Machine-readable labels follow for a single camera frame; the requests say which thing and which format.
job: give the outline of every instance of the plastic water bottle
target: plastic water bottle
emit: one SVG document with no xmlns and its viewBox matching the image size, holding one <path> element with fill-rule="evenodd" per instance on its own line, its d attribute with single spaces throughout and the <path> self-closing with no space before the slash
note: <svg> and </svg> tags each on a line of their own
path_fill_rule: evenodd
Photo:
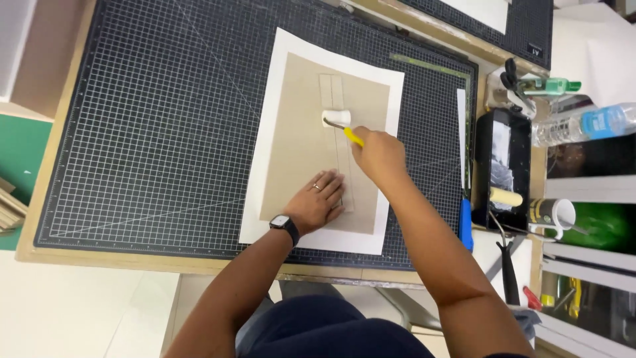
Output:
<svg viewBox="0 0 636 358">
<path fill-rule="evenodd" d="M 599 140 L 636 132 L 636 103 L 621 103 L 565 118 L 532 124 L 532 145 L 552 147 L 564 143 Z"/>
</svg>

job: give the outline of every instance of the mug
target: mug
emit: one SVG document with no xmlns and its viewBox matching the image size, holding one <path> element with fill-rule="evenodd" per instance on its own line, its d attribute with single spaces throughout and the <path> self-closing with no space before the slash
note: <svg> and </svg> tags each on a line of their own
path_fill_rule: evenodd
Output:
<svg viewBox="0 0 636 358">
<path fill-rule="evenodd" d="M 556 230 L 556 240 L 563 237 L 576 221 L 576 210 L 568 199 L 533 199 L 528 215 L 530 228 L 545 227 Z"/>
</svg>

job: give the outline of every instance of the green bottle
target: green bottle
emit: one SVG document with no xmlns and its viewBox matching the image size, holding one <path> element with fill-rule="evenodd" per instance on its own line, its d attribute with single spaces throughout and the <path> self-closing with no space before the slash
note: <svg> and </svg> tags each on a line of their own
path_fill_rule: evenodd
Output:
<svg viewBox="0 0 636 358">
<path fill-rule="evenodd" d="M 519 88 L 526 96 L 561 96 L 581 89 L 581 82 L 565 78 L 521 78 Z"/>
</svg>

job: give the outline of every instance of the black cutting mat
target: black cutting mat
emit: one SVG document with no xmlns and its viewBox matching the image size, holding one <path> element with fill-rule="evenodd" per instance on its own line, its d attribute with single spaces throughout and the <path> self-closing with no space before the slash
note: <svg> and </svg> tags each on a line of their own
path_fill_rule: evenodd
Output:
<svg viewBox="0 0 636 358">
<path fill-rule="evenodd" d="M 34 244 L 231 259 L 276 27 L 405 72 L 398 138 L 457 232 L 456 89 L 477 66 L 320 1 L 99 1 Z M 288 262 L 412 269 L 392 211 L 382 255 L 295 249 Z"/>
<path fill-rule="evenodd" d="M 508 5 L 506 34 L 484 25 L 441 0 L 399 1 L 522 59 L 550 69 L 553 0 L 512 0 Z"/>
</svg>

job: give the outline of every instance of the left hand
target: left hand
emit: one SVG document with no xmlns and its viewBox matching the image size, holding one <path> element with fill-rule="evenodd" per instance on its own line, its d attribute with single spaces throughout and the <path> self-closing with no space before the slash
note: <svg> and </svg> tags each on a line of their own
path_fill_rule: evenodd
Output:
<svg viewBox="0 0 636 358">
<path fill-rule="evenodd" d="M 345 192 L 344 178 L 335 169 L 321 171 L 291 198 L 282 213 L 291 218 L 300 236 L 320 229 L 345 211 L 342 205 L 334 207 Z"/>
</svg>

